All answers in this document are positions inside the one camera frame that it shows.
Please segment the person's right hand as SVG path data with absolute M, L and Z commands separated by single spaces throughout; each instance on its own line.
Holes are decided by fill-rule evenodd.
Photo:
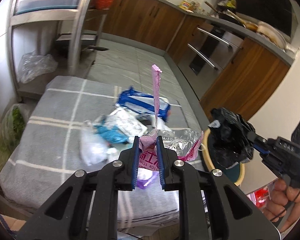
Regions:
M 286 216 L 285 206 L 289 202 L 293 202 L 294 198 L 300 190 L 294 189 L 287 186 L 285 181 L 282 179 L 275 180 L 270 186 L 270 199 L 268 200 L 266 207 L 263 210 L 263 214 L 268 220 L 272 222 L 277 222 L 279 218 Z M 294 206 L 287 217 L 287 220 L 283 226 L 279 229 L 282 238 L 285 237 L 287 233 L 293 228 L 296 222 L 300 218 L 300 194 L 294 200 Z

